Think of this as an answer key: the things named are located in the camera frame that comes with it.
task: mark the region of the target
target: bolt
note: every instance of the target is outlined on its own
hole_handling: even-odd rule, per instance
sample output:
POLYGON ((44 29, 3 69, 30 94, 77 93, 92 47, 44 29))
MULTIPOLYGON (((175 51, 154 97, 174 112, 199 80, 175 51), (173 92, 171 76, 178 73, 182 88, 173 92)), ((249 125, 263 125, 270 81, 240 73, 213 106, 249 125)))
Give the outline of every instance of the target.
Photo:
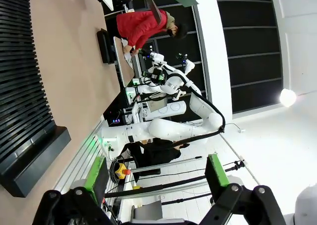
POLYGON ((259 192, 260 192, 261 194, 264 194, 264 193, 265 193, 265 189, 259 188, 259 192))
POLYGON ((238 190, 239 190, 238 186, 236 186, 236 185, 233 185, 233 186, 231 187, 231 189, 232 189, 233 191, 238 191, 238 190))
POLYGON ((82 195, 83 194, 83 191, 81 191, 80 189, 76 190, 76 194, 77 195, 82 195))
POLYGON ((50 193, 50 198, 55 198, 56 197, 56 194, 55 193, 50 193))

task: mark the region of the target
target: glowing light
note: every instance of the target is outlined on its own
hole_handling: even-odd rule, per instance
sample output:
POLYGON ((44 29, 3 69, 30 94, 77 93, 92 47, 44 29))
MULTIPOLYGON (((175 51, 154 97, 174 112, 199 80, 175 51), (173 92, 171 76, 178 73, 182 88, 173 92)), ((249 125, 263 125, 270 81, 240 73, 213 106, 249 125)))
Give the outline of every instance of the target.
POLYGON ((279 97, 279 100, 285 107, 290 107, 296 101, 296 94, 292 90, 283 89, 279 97))

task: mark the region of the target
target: black hair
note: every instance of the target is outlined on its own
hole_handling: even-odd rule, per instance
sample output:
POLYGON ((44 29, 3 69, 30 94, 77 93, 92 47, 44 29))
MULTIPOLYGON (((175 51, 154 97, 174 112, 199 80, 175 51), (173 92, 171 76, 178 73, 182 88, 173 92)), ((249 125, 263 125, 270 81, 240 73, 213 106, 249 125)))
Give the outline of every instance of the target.
POLYGON ((183 146, 180 146, 179 148, 181 149, 181 148, 186 148, 186 147, 188 147, 189 146, 189 143, 184 143, 183 144, 183 146))
POLYGON ((177 31, 174 37, 177 39, 185 38, 188 32, 187 25, 183 23, 179 23, 179 24, 176 24, 176 26, 177 26, 177 31))

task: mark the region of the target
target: wooden tabletop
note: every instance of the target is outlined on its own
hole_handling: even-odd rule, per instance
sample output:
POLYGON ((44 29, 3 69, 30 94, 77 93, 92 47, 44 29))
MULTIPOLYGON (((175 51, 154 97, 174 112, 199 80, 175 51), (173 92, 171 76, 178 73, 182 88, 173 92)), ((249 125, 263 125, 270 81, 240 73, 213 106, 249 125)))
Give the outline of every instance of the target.
POLYGON ((120 69, 120 75, 122 78, 123 86, 127 87, 129 82, 134 77, 134 69, 129 66, 129 64, 124 58, 121 39, 114 37, 114 48, 115 48, 115 53, 118 60, 118 65, 120 69))
POLYGON ((30 0, 41 76, 57 125, 70 143, 26 198, 0 189, 2 224, 31 224, 40 199, 52 189, 85 137, 120 92, 114 64, 103 64, 96 33, 106 29, 97 0, 30 0))

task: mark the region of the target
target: person in red jacket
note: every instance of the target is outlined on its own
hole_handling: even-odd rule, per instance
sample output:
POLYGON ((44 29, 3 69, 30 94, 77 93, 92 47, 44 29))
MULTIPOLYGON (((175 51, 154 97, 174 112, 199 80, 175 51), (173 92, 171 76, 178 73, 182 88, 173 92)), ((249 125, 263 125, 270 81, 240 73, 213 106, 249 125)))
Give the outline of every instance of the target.
POLYGON ((136 55, 149 37, 162 31, 166 31, 177 39, 186 36, 187 26, 185 24, 175 23, 174 17, 168 12, 161 9, 159 11, 162 16, 160 24, 157 24, 151 11, 123 13, 116 17, 117 29, 112 34, 128 40, 128 45, 123 48, 124 53, 129 53, 135 46, 132 55, 136 55))

